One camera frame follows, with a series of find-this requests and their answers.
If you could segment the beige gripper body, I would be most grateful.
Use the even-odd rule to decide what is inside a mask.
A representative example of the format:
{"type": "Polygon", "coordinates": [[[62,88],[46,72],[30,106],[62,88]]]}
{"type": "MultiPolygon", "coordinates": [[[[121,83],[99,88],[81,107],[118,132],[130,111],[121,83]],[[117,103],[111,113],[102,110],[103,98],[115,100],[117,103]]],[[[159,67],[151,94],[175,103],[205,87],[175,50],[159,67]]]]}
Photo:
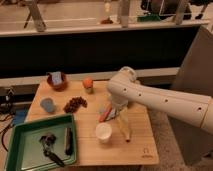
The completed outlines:
{"type": "Polygon", "coordinates": [[[118,122],[120,130],[122,128],[127,128],[130,130],[128,116],[127,116],[127,108],[123,108],[122,110],[116,111],[116,120],[118,122]]]}

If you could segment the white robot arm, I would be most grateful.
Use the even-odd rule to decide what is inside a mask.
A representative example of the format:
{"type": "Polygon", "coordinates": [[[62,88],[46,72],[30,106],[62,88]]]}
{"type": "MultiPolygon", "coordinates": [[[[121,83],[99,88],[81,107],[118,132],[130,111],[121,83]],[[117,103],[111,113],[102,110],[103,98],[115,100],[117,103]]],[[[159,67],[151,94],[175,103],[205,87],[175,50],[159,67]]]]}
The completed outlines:
{"type": "Polygon", "coordinates": [[[148,87],[137,84],[136,79],[136,72],[125,66],[107,82],[115,108],[136,102],[213,134],[211,96],[148,87]]]}

